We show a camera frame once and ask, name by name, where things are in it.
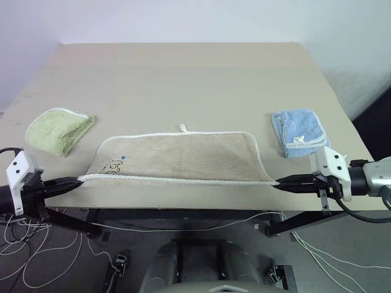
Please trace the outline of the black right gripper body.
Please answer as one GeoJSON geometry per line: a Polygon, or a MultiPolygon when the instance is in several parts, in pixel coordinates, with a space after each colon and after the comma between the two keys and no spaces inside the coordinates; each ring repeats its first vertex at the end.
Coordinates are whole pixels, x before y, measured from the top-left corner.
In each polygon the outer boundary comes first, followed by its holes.
{"type": "Polygon", "coordinates": [[[332,215],[328,199],[341,199],[341,186],[338,178],[324,176],[319,172],[313,174],[314,190],[321,202],[321,215],[332,215]]]}

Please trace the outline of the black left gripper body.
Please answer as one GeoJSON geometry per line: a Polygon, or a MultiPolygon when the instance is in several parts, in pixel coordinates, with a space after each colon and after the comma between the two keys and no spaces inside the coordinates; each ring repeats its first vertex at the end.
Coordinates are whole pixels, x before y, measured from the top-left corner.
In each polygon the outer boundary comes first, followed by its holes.
{"type": "Polygon", "coordinates": [[[45,185],[41,175],[43,169],[28,173],[22,180],[24,186],[21,190],[23,215],[35,219],[47,219],[49,217],[45,206],[45,185]]]}

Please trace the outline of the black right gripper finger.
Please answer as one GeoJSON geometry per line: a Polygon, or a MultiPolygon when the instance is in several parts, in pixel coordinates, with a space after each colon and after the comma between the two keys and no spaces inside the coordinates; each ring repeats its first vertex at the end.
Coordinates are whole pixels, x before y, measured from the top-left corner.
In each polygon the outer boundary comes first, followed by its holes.
{"type": "Polygon", "coordinates": [[[290,175],[277,180],[280,184],[312,184],[314,176],[312,174],[290,175]]]}
{"type": "Polygon", "coordinates": [[[318,188],[313,183],[280,183],[276,189],[294,194],[317,194],[318,188]]]}

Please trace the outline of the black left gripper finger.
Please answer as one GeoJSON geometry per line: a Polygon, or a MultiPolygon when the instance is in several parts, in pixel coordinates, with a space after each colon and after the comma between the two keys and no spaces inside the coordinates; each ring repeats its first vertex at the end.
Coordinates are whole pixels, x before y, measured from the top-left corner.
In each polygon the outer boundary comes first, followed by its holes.
{"type": "Polygon", "coordinates": [[[44,191],[44,199],[66,194],[78,188],[81,185],[82,182],[61,182],[61,183],[55,183],[52,186],[47,186],[45,187],[45,191],[44,191]]]}
{"type": "Polygon", "coordinates": [[[45,181],[45,187],[79,187],[81,184],[82,181],[71,176],[45,181]]]}

